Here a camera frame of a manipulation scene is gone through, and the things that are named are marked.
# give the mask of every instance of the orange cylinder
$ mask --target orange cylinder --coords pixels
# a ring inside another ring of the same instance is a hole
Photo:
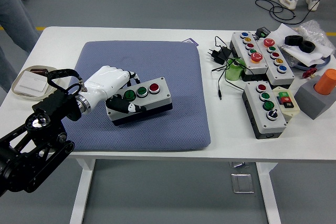
[[[336,86],[336,70],[327,69],[321,79],[315,84],[314,89],[319,94],[328,95]]]

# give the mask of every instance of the yellow floor line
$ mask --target yellow floor line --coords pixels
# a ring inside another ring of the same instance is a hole
[[[46,29],[46,27],[43,27],[43,26],[36,27],[36,30],[38,30],[38,31],[43,31],[44,29]],[[327,36],[330,36],[330,37],[336,36],[336,33],[332,33],[332,32],[328,32],[328,33],[325,33],[325,34]]]

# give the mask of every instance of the blue cushion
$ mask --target blue cushion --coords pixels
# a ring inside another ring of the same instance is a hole
[[[114,126],[104,102],[89,115],[63,120],[78,151],[180,151],[210,144],[198,50],[170,41],[93,41],[83,47],[75,70],[87,80],[109,65],[136,72],[142,82],[165,77],[173,109]]]

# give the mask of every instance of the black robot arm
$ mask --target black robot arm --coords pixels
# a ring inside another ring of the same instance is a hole
[[[61,120],[81,117],[75,94],[56,90],[33,106],[34,113],[25,124],[0,139],[0,196],[7,190],[33,192],[72,152]],[[26,133],[11,147],[10,142]],[[33,141],[35,148],[21,153]]]

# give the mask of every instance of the leg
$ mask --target leg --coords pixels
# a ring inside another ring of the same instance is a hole
[[[6,91],[6,93],[8,93],[12,86],[13,81],[17,76],[17,73],[13,69],[12,65],[6,59],[5,54],[2,51],[1,47],[0,47],[0,64],[2,72],[2,74],[0,75],[0,87],[3,88],[3,90]]]
[[[83,222],[86,201],[89,196],[93,169],[95,167],[96,162],[96,160],[92,158],[78,158],[77,161],[83,168],[83,171],[78,185],[76,200],[74,208],[72,210],[70,224],[82,224]]]
[[[0,0],[0,24],[15,44],[32,51],[39,34],[21,0]]]
[[[270,224],[281,224],[277,202],[274,196],[272,182],[269,172],[277,165],[277,163],[256,163],[259,175],[259,181],[264,197],[264,203],[267,213],[268,222]]]

